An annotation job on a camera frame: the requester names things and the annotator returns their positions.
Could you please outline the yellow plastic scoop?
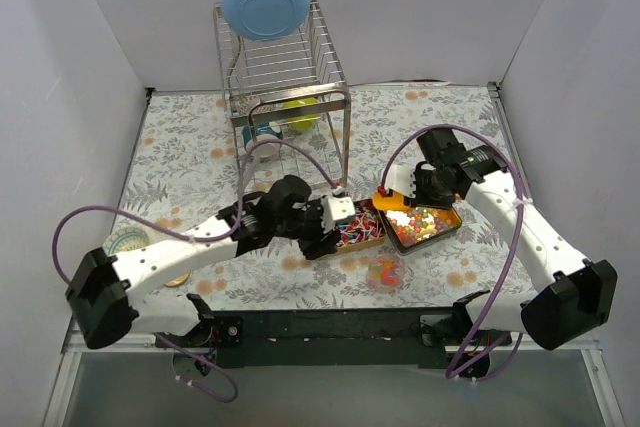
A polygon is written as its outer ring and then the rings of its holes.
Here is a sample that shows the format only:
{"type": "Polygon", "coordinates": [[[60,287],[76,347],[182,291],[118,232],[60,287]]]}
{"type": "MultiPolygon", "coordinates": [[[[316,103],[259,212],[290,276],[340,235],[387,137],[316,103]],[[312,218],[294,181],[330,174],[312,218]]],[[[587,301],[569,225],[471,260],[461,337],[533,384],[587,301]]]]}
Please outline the yellow plastic scoop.
{"type": "Polygon", "coordinates": [[[411,198],[395,191],[388,195],[375,192],[372,196],[373,206],[379,211],[409,211],[419,207],[451,210],[456,200],[457,198],[454,197],[452,203],[447,203],[433,199],[411,198]]]}

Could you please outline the clear plastic jar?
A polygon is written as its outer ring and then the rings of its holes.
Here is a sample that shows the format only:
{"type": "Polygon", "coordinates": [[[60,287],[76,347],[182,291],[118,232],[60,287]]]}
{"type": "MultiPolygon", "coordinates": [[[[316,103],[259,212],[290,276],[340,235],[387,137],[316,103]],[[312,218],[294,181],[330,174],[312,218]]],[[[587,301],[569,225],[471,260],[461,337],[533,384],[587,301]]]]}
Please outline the clear plastic jar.
{"type": "Polygon", "coordinates": [[[397,255],[384,253],[371,260],[366,283],[377,292],[389,293],[401,285],[404,276],[405,267],[402,260],[397,255]]]}

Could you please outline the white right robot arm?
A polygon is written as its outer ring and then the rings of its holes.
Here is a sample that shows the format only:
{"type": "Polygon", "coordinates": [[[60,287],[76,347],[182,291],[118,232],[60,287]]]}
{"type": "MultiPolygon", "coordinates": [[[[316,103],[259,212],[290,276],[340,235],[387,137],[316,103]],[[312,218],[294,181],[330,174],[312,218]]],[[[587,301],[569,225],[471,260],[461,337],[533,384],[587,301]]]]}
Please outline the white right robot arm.
{"type": "Polygon", "coordinates": [[[467,149],[456,127],[435,126],[417,143],[431,171],[417,183],[419,194],[451,206],[461,197],[508,243],[506,261],[520,261],[534,287],[531,294],[507,294],[501,274],[487,291],[454,304],[452,330],[475,344],[489,330],[528,335],[554,350],[607,323],[618,274],[606,260],[594,262],[571,246],[542,216],[512,162],[489,141],[467,149]]]}

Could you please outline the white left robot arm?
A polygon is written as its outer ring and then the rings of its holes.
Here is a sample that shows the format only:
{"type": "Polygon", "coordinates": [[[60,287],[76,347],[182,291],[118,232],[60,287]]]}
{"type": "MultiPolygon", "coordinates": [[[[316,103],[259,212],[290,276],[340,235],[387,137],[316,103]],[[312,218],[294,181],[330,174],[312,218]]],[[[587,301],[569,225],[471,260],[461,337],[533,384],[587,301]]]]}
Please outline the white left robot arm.
{"type": "Polygon", "coordinates": [[[213,333],[203,304],[180,294],[152,302],[151,292],[174,278],[267,246],[275,238],[295,240],[308,260],[333,254],[338,226],[355,213],[342,187],[313,196],[309,185],[287,175],[266,192],[246,194],[191,230],[122,254],[87,252],[66,290],[85,344],[111,346],[131,332],[180,336],[193,347],[213,333]]]}

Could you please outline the gold round jar lid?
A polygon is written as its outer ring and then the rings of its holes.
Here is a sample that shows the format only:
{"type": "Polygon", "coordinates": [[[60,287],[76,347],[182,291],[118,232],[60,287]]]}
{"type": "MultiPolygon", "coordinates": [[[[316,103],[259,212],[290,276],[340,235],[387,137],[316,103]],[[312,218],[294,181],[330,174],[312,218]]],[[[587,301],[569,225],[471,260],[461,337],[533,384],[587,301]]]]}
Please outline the gold round jar lid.
{"type": "Polygon", "coordinates": [[[190,277],[191,277],[191,273],[187,272],[168,282],[165,282],[163,286],[166,288],[177,288],[186,284],[189,281],[190,277]]]}

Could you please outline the square tin of star candies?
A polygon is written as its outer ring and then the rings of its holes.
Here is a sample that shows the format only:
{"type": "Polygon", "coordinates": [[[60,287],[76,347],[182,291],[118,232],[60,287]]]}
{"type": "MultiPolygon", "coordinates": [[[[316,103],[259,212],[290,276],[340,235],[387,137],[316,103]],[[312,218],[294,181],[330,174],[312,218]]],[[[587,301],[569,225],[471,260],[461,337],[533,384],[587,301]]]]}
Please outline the square tin of star candies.
{"type": "Polygon", "coordinates": [[[462,219],[454,209],[416,207],[381,211],[387,236],[401,255],[413,253],[454,235],[462,219]]]}

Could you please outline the gold tin of small items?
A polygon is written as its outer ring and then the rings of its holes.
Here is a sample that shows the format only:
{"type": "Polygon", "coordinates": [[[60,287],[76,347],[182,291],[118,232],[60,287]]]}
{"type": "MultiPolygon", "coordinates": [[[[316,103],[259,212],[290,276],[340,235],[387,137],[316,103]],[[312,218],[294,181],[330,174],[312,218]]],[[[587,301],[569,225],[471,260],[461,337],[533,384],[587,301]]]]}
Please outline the gold tin of small items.
{"type": "Polygon", "coordinates": [[[338,225],[340,240],[336,244],[337,253],[349,253],[381,245],[386,232],[378,210],[371,199],[354,203],[355,217],[338,225]]]}

